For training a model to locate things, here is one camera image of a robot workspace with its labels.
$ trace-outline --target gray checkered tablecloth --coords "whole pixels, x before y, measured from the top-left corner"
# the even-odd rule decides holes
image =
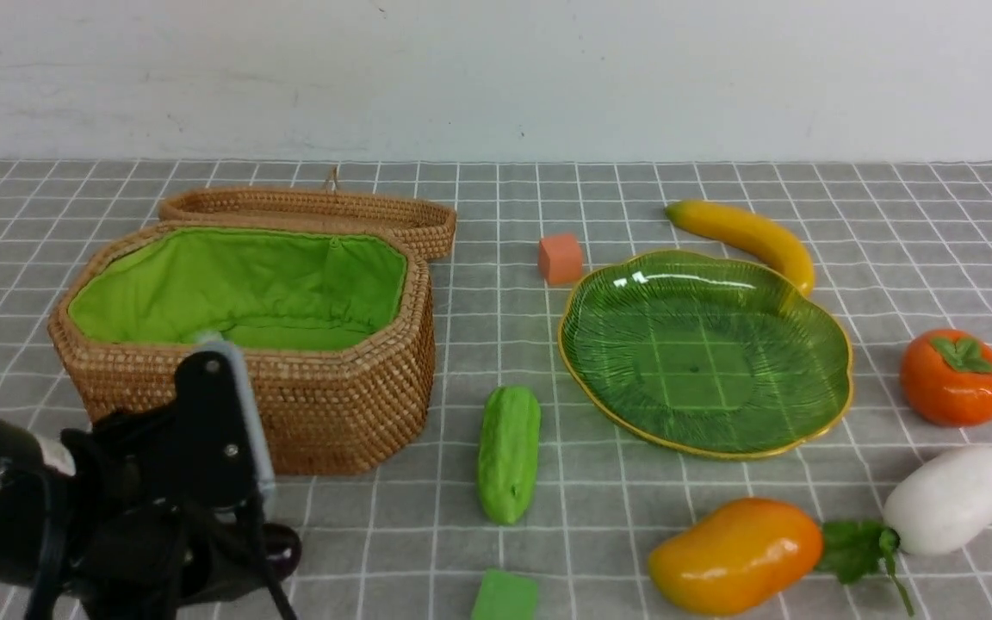
[[[160,196],[204,185],[318,188],[326,162],[0,161],[0,417],[55,435],[86,416],[44,318],[98,247],[154,217]],[[458,620],[481,572],[536,578],[539,619],[681,617],[646,577],[649,550],[721,503],[786,499],[815,518],[877,518],[895,483],[945,448],[992,444],[992,424],[922,421],[896,380],[902,349],[934,326],[992,345],[992,162],[988,164],[343,164],[343,187],[422,196],[460,215],[452,258],[433,264],[437,384],[424,435],[369,475],[294,479],[278,517],[307,556],[287,581],[306,619]],[[665,201],[747,205],[803,239],[812,299],[855,345],[857,396],[822,439],[766,462],[686,458],[596,412],[555,352],[568,287],[536,273],[541,235],[574,232],[592,267],[684,247],[741,257],[679,232]],[[541,463],[524,521],[492,526],[473,487],[484,398],[531,385],[543,403]],[[902,558],[924,619],[992,617],[992,526],[964,552]],[[0,586],[0,619],[24,592]],[[59,617],[82,617],[64,600]],[[273,617],[267,597],[183,617]],[[904,617],[878,577],[846,589],[807,577],[745,617]]]

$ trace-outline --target green fabric lining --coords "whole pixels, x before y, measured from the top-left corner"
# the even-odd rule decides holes
[[[374,236],[192,227],[115,260],[71,300],[91,340],[342,350],[396,318],[408,259]]]

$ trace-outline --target green glass plate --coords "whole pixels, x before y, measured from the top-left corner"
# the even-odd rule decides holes
[[[701,456],[783,454],[852,401],[841,325],[743,260],[651,251],[592,271],[568,297],[558,349],[615,423]]]

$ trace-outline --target white wall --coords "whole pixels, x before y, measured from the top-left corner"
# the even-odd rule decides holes
[[[0,157],[992,158],[992,1],[0,1]]]

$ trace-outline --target basket lid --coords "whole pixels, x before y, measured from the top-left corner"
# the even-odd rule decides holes
[[[217,222],[251,220],[322,220],[361,224],[400,239],[424,260],[453,250],[457,212],[435,201],[339,189],[334,166],[319,189],[225,187],[191,189],[164,199],[160,220]]]

